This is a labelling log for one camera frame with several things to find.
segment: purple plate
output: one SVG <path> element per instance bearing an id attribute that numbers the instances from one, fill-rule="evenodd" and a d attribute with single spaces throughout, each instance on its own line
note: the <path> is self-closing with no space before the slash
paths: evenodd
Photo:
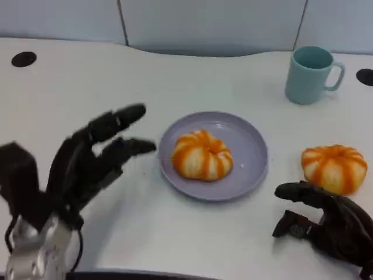
<path id="1" fill-rule="evenodd" d="M 232 171 L 223 179 L 204 182 L 181 177 L 173 168 L 171 155 L 177 139 L 194 130 L 208 130 L 221 139 L 234 158 Z M 161 170 L 179 191 L 207 201 L 226 201 L 256 189 L 264 179 L 268 150 L 261 134 L 242 118 L 227 113 L 201 112 L 176 121 L 159 144 Z"/>

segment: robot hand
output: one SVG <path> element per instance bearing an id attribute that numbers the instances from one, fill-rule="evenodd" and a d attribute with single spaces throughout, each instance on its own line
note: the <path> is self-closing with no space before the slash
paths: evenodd
<path id="1" fill-rule="evenodd" d="M 322 208 L 324 215 L 317 224 L 287 210 L 278 222 L 273 237 L 288 233 L 307 239 L 315 249 L 362 267 L 361 279 L 370 278 L 373 272 L 373 220 L 360 206 L 347 197 L 304 181 L 279 185 L 275 196 Z"/>
<path id="2" fill-rule="evenodd" d="M 80 211 L 122 174 L 131 157 L 156 150 L 152 141 L 120 137 L 99 155 L 92 146 L 110 141 L 145 111 L 143 104 L 135 104 L 105 113 L 66 139 L 53 160 L 45 192 L 39 189 L 36 161 L 28 151 L 14 142 L 0 147 L 0 195 L 13 216 L 5 233 L 11 253 L 6 279 L 64 280 L 66 249 L 77 230 L 75 270 L 83 251 Z"/>

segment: light blue mug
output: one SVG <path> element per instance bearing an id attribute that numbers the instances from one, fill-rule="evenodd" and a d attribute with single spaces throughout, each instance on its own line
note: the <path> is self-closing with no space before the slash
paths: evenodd
<path id="1" fill-rule="evenodd" d="M 333 66 L 340 67 L 339 78 L 334 86 L 325 86 Z M 339 88 L 345 71 L 344 65 L 335 62 L 327 50 L 314 46 L 301 47 L 291 56 L 285 94 L 290 101 L 298 104 L 315 103 L 325 90 L 334 92 Z"/>

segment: mug handle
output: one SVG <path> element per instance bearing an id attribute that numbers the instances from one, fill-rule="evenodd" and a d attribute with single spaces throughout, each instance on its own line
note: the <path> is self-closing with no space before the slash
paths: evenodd
<path id="1" fill-rule="evenodd" d="M 338 88 L 339 88 L 339 86 L 342 83 L 342 80 L 344 78 L 344 73 L 346 71 L 344 65 L 341 62 L 333 62 L 332 66 L 337 66 L 337 67 L 340 68 L 340 75 L 339 75 L 338 80 L 337 80 L 337 82 L 334 86 L 325 86 L 325 89 L 330 91 L 330 92 L 334 92 L 335 90 L 338 90 Z"/>

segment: pumpkin-shaped bun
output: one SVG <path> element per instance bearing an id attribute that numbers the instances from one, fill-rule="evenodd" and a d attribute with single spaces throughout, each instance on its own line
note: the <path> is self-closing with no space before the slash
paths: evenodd
<path id="1" fill-rule="evenodd" d="M 206 130 L 182 135 L 172 155 L 175 170 L 185 178 L 218 180 L 233 167 L 233 157 L 223 141 Z"/>
<path id="2" fill-rule="evenodd" d="M 306 149 L 302 167 L 307 181 L 341 195 L 357 191 L 368 170 L 357 150 L 342 145 Z"/>

